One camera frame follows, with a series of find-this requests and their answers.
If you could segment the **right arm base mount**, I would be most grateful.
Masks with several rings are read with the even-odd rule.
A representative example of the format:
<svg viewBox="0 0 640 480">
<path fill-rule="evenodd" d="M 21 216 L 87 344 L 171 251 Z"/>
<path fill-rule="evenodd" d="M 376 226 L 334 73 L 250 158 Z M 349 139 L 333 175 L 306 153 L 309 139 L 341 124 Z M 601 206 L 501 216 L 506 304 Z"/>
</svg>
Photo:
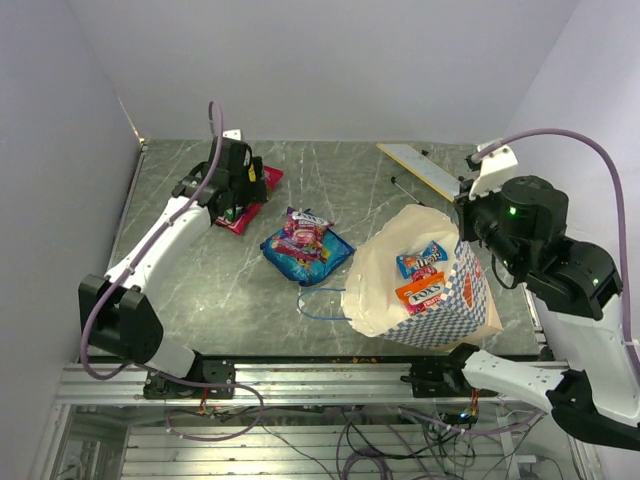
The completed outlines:
<svg viewBox="0 0 640 480">
<path fill-rule="evenodd" d="M 472 391 L 462 372 L 446 364 L 412 364 L 401 380 L 411 386 L 415 398 L 465 397 Z"/>
</svg>

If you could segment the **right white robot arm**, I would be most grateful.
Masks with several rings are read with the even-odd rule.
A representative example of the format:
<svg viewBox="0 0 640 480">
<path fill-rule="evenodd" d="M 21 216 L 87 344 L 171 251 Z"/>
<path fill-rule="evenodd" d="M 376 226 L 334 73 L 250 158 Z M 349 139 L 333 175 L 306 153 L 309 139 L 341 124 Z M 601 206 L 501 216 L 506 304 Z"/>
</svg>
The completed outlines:
<svg viewBox="0 0 640 480">
<path fill-rule="evenodd" d="M 519 176 L 487 194 L 464 181 L 454 199 L 459 233 L 478 241 L 515 283 L 540 299 L 566 328 L 578 368 L 549 371 L 463 344 L 440 373 L 459 396 L 486 389 L 552 416 L 575 439 L 636 451 L 639 382 L 623 338 L 623 282 L 611 255 L 566 234 L 568 196 L 537 176 Z"/>
</svg>

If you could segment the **blue checkered paper bag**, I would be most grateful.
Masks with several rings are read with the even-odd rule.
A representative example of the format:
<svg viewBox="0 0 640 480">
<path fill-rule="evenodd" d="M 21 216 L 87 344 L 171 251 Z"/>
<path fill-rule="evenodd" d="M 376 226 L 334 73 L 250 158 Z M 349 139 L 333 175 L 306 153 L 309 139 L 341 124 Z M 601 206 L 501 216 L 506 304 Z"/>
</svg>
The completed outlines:
<svg viewBox="0 0 640 480">
<path fill-rule="evenodd" d="M 342 315 L 358 333 L 447 351 L 501 331 L 484 269 L 443 212 L 404 207 L 359 247 L 343 288 Z"/>
</svg>

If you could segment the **red snack bag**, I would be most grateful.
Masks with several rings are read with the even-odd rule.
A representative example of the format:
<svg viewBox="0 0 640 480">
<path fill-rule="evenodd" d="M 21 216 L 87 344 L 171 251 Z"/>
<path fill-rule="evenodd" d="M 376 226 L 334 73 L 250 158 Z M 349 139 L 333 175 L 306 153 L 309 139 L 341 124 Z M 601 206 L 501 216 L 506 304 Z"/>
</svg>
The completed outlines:
<svg viewBox="0 0 640 480">
<path fill-rule="evenodd" d="M 267 199 L 270 199 L 278 183 L 284 176 L 284 172 L 275 167 L 264 167 L 264 179 L 267 190 Z M 228 210 L 222 217 L 218 217 L 214 224 L 226 228 L 236 235 L 242 235 L 251 221 L 259 214 L 263 203 L 251 204 L 246 208 Z"/>
</svg>

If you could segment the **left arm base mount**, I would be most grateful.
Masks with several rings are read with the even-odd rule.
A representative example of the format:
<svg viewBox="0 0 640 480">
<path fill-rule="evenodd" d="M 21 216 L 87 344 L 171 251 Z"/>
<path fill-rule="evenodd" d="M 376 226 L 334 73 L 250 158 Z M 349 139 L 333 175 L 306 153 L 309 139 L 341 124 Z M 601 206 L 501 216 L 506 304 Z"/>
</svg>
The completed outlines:
<svg viewBox="0 0 640 480">
<path fill-rule="evenodd" d="M 150 372 L 143 386 L 147 400 L 231 399 L 236 380 L 235 367 L 226 360 L 204 360 L 193 378 L 172 377 L 168 373 Z"/>
</svg>

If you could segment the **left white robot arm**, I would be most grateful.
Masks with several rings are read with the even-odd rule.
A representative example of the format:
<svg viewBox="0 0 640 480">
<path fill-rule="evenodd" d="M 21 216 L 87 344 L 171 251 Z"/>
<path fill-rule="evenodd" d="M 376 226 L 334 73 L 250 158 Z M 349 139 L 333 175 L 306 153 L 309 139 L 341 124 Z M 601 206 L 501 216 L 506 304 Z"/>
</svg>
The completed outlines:
<svg viewBox="0 0 640 480">
<path fill-rule="evenodd" d="M 95 379 L 102 374 L 89 363 L 95 347 L 168 377 L 182 397 L 203 387 L 203 359 L 171 339 L 154 310 L 166 275 L 184 251 L 228 210 L 267 200 L 261 157 L 251 147 L 225 136 L 212 142 L 208 160 L 193 167 L 172 189 L 158 219 L 133 249 L 104 275 L 88 275 L 78 287 L 80 361 Z"/>
</svg>

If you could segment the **blue snack bag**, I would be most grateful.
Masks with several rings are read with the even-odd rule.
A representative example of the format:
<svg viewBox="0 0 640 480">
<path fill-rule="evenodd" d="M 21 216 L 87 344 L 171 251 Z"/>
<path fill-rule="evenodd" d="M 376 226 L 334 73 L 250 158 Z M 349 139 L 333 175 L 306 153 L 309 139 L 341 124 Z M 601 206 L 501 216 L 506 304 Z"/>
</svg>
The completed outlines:
<svg viewBox="0 0 640 480">
<path fill-rule="evenodd" d="M 325 281 L 355 253 L 354 247 L 329 229 L 324 234 L 319 256 L 293 255 L 277 247 L 281 234 L 282 231 L 278 231 L 261 243 L 262 254 L 288 280 L 303 287 Z"/>
</svg>

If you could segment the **purple Fox's berries candy bag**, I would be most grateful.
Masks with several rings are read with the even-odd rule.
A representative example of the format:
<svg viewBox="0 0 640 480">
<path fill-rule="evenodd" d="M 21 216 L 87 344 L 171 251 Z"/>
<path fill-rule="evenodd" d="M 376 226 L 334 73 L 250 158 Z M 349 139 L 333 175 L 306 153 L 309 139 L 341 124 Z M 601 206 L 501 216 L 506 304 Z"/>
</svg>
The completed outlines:
<svg viewBox="0 0 640 480">
<path fill-rule="evenodd" d="M 308 211 L 287 208 L 287 220 L 281 233 L 274 240 L 276 252 L 303 261 L 320 259 L 323 239 L 334 223 Z"/>
</svg>

